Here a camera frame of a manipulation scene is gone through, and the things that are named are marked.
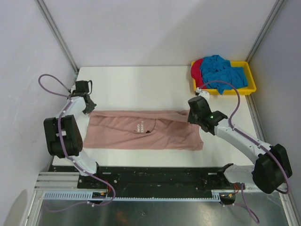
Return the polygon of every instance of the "red cloth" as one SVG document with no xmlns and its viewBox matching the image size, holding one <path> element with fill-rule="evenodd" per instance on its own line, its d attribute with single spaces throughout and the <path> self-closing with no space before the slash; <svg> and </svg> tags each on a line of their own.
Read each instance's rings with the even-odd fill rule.
<svg viewBox="0 0 301 226">
<path fill-rule="evenodd" d="M 197 87 L 201 87 L 204 83 L 203 83 L 203 79 L 202 79 L 202 73 L 201 70 L 199 69 L 199 67 L 201 66 L 203 62 L 203 59 L 199 59 L 197 61 L 194 62 L 194 64 L 191 67 L 191 76 L 192 78 L 194 78 L 194 80 L 196 81 L 196 86 Z"/>
</svg>

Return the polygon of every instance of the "metal floor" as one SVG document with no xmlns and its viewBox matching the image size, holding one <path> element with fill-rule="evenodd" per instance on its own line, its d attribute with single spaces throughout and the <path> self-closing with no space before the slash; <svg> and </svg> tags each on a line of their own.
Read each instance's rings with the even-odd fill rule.
<svg viewBox="0 0 301 226">
<path fill-rule="evenodd" d="M 288 226 L 279 194 L 246 193 L 250 208 L 261 226 Z M 51 210 L 78 201 L 44 200 Z M 241 194 L 236 203 L 243 203 Z M 38 226 L 255 226 L 248 212 L 237 206 L 222 207 L 218 202 L 135 202 L 115 201 L 104 207 L 78 205 L 50 213 L 43 207 Z"/>
</svg>

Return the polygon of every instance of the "pink shirt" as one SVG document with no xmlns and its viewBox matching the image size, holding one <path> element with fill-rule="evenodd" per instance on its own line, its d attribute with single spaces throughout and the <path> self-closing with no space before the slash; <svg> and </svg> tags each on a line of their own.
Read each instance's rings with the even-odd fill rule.
<svg viewBox="0 0 301 226">
<path fill-rule="evenodd" d="M 93 111 L 86 148 L 202 150 L 189 111 Z"/>
</svg>

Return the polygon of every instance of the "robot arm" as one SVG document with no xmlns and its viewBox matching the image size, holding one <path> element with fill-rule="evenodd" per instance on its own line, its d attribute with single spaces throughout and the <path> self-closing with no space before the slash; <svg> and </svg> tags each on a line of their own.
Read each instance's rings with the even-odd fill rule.
<svg viewBox="0 0 301 226">
<path fill-rule="evenodd" d="M 56 117 L 45 119 L 44 130 L 48 152 L 52 156 L 65 158 L 58 136 L 57 126 L 58 117 L 63 112 L 61 118 L 63 140 L 68 155 L 73 159 L 72 163 L 75 167 L 77 164 L 82 169 L 85 169 L 86 172 L 95 174 L 97 171 L 97 163 L 86 154 L 85 150 L 83 150 L 82 137 L 76 124 L 76 119 L 82 112 L 88 114 L 92 112 L 96 106 L 89 96 L 88 83 L 88 81 L 77 81 L 75 83 L 75 90 L 72 92 L 71 97 L 67 99 L 67 103 L 63 109 L 65 109 L 70 102 L 71 105 L 66 111 L 61 110 Z M 81 170 L 79 170 L 79 172 L 82 176 L 87 176 L 85 172 L 82 172 Z"/>
<path fill-rule="evenodd" d="M 288 160 L 286 149 L 277 144 L 271 146 L 234 125 L 229 125 L 228 117 L 219 112 L 211 112 L 206 99 L 202 96 L 194 97 L 188 101 L 190 113 L 188 122 L 199 125 L 203 131 L 218 136 L 240 150 L 254 164 L 254 166 L 228 167 L 224 175 L 229 182 L 255 183 L 265 193 L 272 193 L 285 179 L 275 161 L 262 147 L 269 150 L 283 167 L 287 177 L 292 175 L 292 169 Z"/>
</svg>

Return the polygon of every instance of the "yellow tray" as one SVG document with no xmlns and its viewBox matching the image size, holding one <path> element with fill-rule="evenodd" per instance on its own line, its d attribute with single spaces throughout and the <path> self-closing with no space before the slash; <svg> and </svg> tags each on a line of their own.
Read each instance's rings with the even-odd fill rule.
<svg viewBox="0 0 301 226">
<path fill-rule="evenodd" d="M 249 64 L 246 61 L 231 61 L 232 67 L 243 67 L 244 73 L 246 75 L 246 79 L 248 81 L 248 86 L 244 88 L 238 89 L 238 92 L 240 95 L 250 95 L 251 93 L 254 93 L 256 91 L 255 82 L 253 79 L 253 76 L 251 74 L 251 70 L 249 67 Z M 193 79 L 193 88 L 196 90 L 196 81 Z M 209 92 L 211 95 L 219 95 L 220 93 L 217 91 L 217 89 L 203 89 L 207 92 Z M 225 90 L 223 95 L 235 95 L 235 90 Z"/>
</svg>

